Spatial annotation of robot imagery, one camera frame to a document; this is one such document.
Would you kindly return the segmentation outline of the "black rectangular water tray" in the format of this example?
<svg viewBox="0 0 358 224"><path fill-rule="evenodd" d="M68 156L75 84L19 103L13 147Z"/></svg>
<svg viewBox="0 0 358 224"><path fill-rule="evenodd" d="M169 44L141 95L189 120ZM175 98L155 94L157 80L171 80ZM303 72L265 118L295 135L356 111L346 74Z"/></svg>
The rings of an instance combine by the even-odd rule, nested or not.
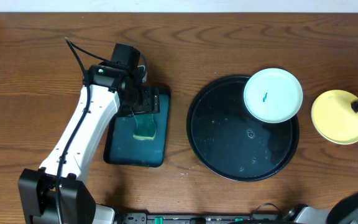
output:
<svg viewBox="0 0 358 224"><path fill-rule="evenodd" d="M157 132L153 140L133 137L135 118L113 117L109 123L103 159L108 164L159 167L163 163L171 91L159 88L160 112L154 115Z"/></svg>

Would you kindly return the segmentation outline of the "black round tray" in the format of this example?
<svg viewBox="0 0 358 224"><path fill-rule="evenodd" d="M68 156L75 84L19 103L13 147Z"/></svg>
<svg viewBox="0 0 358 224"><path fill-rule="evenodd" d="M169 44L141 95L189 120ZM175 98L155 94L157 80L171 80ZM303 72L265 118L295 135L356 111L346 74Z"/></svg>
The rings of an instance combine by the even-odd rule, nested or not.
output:
<svg viewBox="0 0 358 224"><path fill-rule="evenodd" d="M197 158L224 178L256 182L280 172L298 147L298 118L265 123L244 104L248 75L212 81L193 99L186 131Z"/></svg>

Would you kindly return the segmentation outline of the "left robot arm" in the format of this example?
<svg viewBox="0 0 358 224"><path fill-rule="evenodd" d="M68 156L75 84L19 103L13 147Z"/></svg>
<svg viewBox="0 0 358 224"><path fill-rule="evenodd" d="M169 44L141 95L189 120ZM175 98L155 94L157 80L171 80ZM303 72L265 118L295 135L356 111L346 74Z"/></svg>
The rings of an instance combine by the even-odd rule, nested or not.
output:
<svg viewBox="0 0 358 224"><path fill-rule="evenodd" d="M83 72L76 109L38 170L24 169L18 187L26 223L113 223L115 211L95 202L86 181L113 117L160 111L158 90L145 86L146 65L92 65Z"/></svg>

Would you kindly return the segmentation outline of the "yellow green sponge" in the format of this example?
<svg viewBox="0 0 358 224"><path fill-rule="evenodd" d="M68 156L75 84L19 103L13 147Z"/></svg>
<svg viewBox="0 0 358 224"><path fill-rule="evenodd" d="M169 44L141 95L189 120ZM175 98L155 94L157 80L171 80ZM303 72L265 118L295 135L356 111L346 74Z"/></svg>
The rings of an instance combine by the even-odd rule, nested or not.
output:
<svg viewBox="0 0 358 224"><path fill-rule="evenodd" d="M157 125L154 120L154 114L140 114L135 115L136 128L133 133L133 138L145 141L154 140L157 133Z"/></svg>

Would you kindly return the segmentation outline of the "white plate with stain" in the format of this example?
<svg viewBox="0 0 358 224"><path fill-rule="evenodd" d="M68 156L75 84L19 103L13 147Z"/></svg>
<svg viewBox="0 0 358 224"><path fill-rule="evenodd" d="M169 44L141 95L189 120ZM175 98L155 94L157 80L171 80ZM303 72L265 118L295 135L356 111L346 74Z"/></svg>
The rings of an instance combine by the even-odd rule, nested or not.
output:
<svg viewBox="0 0 358 224"><path fill-rule="evenodd" d="M265 123L282 123L294 117L303 102L298 79L280 68L266 68L252 75L244 87L249 113Z"/></svg>

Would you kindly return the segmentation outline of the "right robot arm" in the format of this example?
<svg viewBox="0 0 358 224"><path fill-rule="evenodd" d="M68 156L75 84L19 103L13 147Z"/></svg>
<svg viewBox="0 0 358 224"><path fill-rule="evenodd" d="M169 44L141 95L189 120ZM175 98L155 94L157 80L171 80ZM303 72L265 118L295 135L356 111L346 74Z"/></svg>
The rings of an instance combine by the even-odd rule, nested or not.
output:
<svg viewBox="0 0 358 224"><path fill-rule="evenodd" d="M344 90L329 90L317 97L311 108L314 127L336 144L358 142L358 97ZM292 223L358 223L358 192L342 199L331 210L299 205L288 212Z"/></svg>

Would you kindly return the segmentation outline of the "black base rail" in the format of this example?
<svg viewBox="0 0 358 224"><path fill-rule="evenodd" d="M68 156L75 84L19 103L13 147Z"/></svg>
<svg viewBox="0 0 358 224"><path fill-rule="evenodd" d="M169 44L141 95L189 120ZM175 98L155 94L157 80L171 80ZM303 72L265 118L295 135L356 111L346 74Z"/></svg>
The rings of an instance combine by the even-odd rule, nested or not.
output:
<svg viewBox="0 0 358 224"><path fill-rule="evenodd" d="M240 224L240 223L292 223L279 215L179 215L122 213L116 215L114 224Z"/></svg>

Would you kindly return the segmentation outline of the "yellow plate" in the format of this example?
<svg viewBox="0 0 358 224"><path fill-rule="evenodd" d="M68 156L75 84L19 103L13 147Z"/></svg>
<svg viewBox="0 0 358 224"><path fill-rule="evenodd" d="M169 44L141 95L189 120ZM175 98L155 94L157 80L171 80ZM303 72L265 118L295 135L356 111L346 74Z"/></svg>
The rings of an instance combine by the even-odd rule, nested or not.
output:
<svg viewBox="0 0 358 224"><path fill-rule="evenodd" d="M356 101L357 96L344 90L329 90L319 95L311 108L317 132L336 144L358 142L358 112L351 107Z"/></svg>

